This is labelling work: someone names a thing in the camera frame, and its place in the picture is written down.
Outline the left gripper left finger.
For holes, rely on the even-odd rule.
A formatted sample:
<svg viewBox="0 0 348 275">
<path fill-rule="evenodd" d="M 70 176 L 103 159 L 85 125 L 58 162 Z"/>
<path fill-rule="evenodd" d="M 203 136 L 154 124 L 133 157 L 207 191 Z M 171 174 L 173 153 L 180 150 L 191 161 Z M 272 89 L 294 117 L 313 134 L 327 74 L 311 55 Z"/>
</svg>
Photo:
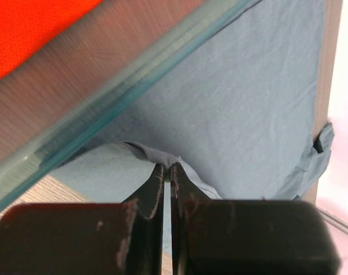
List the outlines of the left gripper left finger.
<svg viewBox="0 0 348 275">
<path fill-rule="evenodd" d="M 0 274 L 160 274 L 165 169 L 121 203 L 24 203 L 0 220 Z"/>
</svg>

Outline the blue-grey t-shirt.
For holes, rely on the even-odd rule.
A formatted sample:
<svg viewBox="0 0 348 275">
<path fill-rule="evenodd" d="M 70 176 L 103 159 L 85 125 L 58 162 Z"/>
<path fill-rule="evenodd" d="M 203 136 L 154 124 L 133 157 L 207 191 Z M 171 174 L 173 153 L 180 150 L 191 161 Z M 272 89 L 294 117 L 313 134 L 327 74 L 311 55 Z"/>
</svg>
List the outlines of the blue-grey t-shirt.
<svg viewBox="0 0 348 275">
<path fill-rule="evenodd" d="M 297 199 L 325 171 L 313 140 L 325 1 L 252 1 L 50 174 L 119 202 L 179 162 L 214 199 Z"/>
</svg>

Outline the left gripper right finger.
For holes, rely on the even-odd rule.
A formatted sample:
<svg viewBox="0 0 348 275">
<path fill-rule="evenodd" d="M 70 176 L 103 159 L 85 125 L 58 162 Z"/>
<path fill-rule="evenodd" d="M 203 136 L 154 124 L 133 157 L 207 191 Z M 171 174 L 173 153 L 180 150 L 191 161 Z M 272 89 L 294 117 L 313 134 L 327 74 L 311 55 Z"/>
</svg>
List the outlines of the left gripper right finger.
<svg viewBox="0 0 348 275">
<path fill-rule="evenodd" d="M 340 258 L 305 201 L 220 200 L 171 166 L 174 274 L 337 274 Z"/>
</svg>

